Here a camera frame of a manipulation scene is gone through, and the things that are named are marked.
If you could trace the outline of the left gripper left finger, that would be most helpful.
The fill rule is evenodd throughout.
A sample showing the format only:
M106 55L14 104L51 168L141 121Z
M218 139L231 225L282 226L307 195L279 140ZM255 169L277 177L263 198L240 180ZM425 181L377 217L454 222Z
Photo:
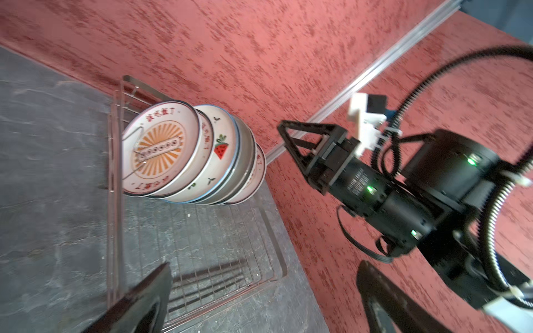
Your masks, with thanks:
M172 282L170 264L165 262L85 331L161 332L167 315Z

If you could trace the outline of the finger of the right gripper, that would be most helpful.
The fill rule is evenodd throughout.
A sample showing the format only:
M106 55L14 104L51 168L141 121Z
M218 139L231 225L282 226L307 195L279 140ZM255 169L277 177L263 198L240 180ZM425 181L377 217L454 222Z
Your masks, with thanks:
M280 136L284 141L297 141L302 139L306 134L327 135L334 140L343 140L348 131L335 124L329 123L308 123L282 120L277 126Z
M312 151L318 146L318 144L307 142L305 140L297 140L295 142L289 140L288 142L284 141L284 146L291 155L291 157L294 159L297 167L304 175L304 177L308 177L312 168L312 164L314 163L313 159L315 158L315 155L313 153L303 155L298 148L301 147Z

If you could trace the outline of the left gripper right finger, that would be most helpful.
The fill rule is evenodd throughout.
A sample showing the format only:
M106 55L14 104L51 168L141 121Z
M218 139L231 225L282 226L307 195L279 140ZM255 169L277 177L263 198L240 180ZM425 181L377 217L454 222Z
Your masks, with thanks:
M370 262L360 263L356 283L370 332L450 332Z

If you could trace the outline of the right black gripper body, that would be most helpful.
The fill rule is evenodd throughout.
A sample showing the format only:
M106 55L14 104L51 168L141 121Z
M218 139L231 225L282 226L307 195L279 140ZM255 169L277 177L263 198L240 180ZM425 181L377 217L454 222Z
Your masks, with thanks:
M353 157L354 139L333 142L329 147L326 142L323 139L306 155L305 177L314 189L341 203L338 212L362 217L380 232L377 250L372 251L343 228L344 237L355 248L371 258L398 258L435 231L435 217L422 201Z

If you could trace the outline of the plain cream white plate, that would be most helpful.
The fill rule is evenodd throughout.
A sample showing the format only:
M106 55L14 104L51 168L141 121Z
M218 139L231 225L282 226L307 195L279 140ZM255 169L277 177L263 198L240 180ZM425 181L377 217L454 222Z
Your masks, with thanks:
M245 186L251 175L256 150L255 137L251 129L240 118L234 117L234 120L240 132L240 150L235 165L222 185L217 187L213 194L207 195L196 204L217 205L226 202Z

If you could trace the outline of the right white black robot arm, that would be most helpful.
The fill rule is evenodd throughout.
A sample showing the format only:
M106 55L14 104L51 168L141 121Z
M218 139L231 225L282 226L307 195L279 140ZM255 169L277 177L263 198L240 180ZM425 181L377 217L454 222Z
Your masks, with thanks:
M444 284L475 309L504 303L532 311L532 281L494 251L488 235L496 188L521 171L483 145L449 130L408 137L422 147L404 182L360 161L359 141L341 126L283 121L286 149L308 184L360 216L379 233L374 250L384 263L418 249Z

